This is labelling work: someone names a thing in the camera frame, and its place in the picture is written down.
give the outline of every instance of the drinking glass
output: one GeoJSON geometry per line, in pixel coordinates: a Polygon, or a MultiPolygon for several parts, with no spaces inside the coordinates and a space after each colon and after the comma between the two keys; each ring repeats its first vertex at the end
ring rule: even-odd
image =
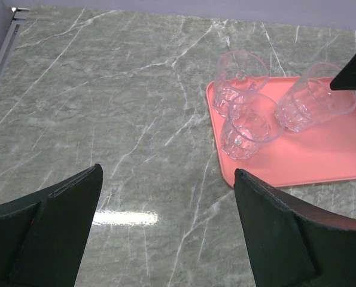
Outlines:
{"type": "Polygon", "coordinates": [[[268,76],[268,68],[257,56],[247,51],[228,52],[217,63],[212,107],[225,117],[231,100],[246,91],[259,91],[268,76]]]}
{"type": "Polygon", "coordinates": [[[223,152],[234,160],[248,159],[274,141],[284,127],[275,117],[276,102],[256,92],[234,98],[220,135],[223,152]]]}
{"type": "Polygon", "coordinates": [[[355,91],[333,91],[330,83],[341,68],[316,63],[279,100],[275,114],[281,124],[294,132],[353,111],[355,91]]]}

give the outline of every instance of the marble surface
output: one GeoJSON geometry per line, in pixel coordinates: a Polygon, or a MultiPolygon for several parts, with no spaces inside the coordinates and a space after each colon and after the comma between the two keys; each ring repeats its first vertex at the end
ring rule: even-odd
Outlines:
{"type": "MultiPolygon", "coordinates": [[[[0,203],[102,165],[76,286],[254,286],[205,100],[230,49],[299,75],[345,65],[356,31],[32,9],[0,86],[0,203]]],[[[356,181],[285,190],[356,218],[356,181]]]]}

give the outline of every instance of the pink tray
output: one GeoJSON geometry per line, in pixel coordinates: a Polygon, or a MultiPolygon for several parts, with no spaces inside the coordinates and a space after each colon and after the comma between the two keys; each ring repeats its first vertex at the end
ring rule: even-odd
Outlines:
{"type": "MultiPolygon", "coordinates": [[[[277,101],[298,77],[269,78],[260,91],[277,101]]],[[[213,83],[207,101],[223,178],[233,187],[235,169],[245,169],[274,187],[356,179],[356,109],[300,133],[285,130],[248,160],[232,160],[219,146],[224,118],[212,108],[213,83]]]]}

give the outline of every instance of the cup rim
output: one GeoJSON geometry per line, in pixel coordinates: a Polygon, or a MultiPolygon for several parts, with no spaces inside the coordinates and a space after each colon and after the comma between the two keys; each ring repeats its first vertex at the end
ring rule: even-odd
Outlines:
{"type": "Polygon", "coordinates": [[[354,93],[354,96],[355,96],[355,103],[354,105],[347,109],[346,111],[343,111],[343,112],[337,112],[337,111],[334,111],[330,108],[328,108],[327,106],[323,105],[315,96],[314,94],[311,92],[311,88],[309,86],[309,74],[317,67],[317,66],[329,66],[329,67],[332,67],[332,68],[335,68],[336,70],[339,70],[341,71],[342,68],[340,68],[339,66],[337,65],[334,65],[332,63],[329,63],[329,62],[317,62],[317,63],[314,63],[311,67],[309,67],[309,69],[306,71],[305,75],[306,75],[306,78],[307,78],[307,87],[308,87],[308,90],[310,91],[311,95],[312,95],[312,98],[316,101],[316,103],[318,103],[320,106],[322,106],[324,109],[334,113],[334,114],[337,114],[337,115],[345,115],[345,114],[348,114],[350,112],[352,112],[355,108],[356,108],[356,91],[352,91],[354,93]]]}
{"type": "MultiPolygon", "coordinates": [[[[218,59],[218,62],[216,64],[216,71],[217,71],[217,74],[220,74],[219,73],[219,66],[220,66],[220,62],[226,57],[228,56],[229,54],[232,54],[232,53],[244,53],[244,54],[248,54],[249,56],[252,56],[254,57],[255,59],[257,59],[264,67],[265,71],[266,71],[266,78],[264,80],[264,82],[262,83],[262,85],[260,87],[258,87],[257,89],[253,90],[253,91],[259,91],[261,90],[267,83],[268,83],[268,79],[269,79],[269,71],[268,71],[268,68],[267,68],[267,65],[261,60],[261,58],[259,58],[258,56],[256,56],[255,54],[252,54],[246,50],[232,50],[232,51],[229,51],[227,52],[226,54],[222,55],[219,59],[218,59]]],[[[242,89],[239,89],[239,88],[235,88],[235,87],[232,87],[230,84],[227,83],[227,81],[224,81],[225,85],[234,89],[234,90],[239,90],[239,91],[248,91],[248,90],[242,90],[242,89]]]]}
{"type": "Polygon", "coordinates": [[[231,119],[231,113],[230,113],[230,109],[231,107],[234,105],[235,103],[235,100],[238,99],[239,97],[241,96],[245,96],[245,95],[249,95],[249,94],[253,94],[255,96],[261,96],[261,97],[264,97],[266,99],[268,99],[269,101],[271,101],[275,106],[277,105],[277,103],[271,99],[269,96],[266,96],[265,94],[261,94],[261,93],[257,93],[255,91],[251,91],[249,93],[244,93],[244,94],[240,94],[239,96],[235,97],[228,105],[228,109],[227,109],[227,121],[229,122],[229,124],[231,125],[231,127],[236,131],[236,133],[241,136],[242,138],[250,141],[250,142],[255,142],[257,144],[265,144],[265,143],[268,143],[268,142],[273,142],[275,139],[279,138],[282,134],[283,134],[283,131],[284,131],[284,126],[281,124],[281,122],[275,117],[276,121],[279,123],[280,125],[280,130],[278,132],[278,134],[272,138],[269,138],[269,139],[266,139],[264,141],[258,141],[258,140],[255,140],[255,139],[250,139],[246,136],[244,136],[242,133],[239,133],[237,128],[235,127],[235,125],[232,123],[232,119],[231,119]]]}

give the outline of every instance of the clear plastic cup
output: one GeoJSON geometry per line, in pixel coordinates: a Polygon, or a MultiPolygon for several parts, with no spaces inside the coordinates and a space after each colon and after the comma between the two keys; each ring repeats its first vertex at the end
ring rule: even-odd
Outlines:
{"type": "Polygon", "coordinates": [[[247,51],[230,51],[220,57],[214,80],[212,107],[223,117],[229,103],[247,91],[259,91],[269,77],[266,65],[247,51]]]}
{"type": "Polygon", "coordinates": [[[256,92],[234,98],[223,124],[220,145],[234,160],[248,159],[277,139],[284,127],[275,117],[276,102],[256,92]]]}
{"type": "Polygon", "coordinates": [[[279,100],[275,114],[281,124],[300,132],[352,112],[356,107],[356,92],[330,88],[340,71],[341,68],[330,63],[312,65],[279,100]]]}

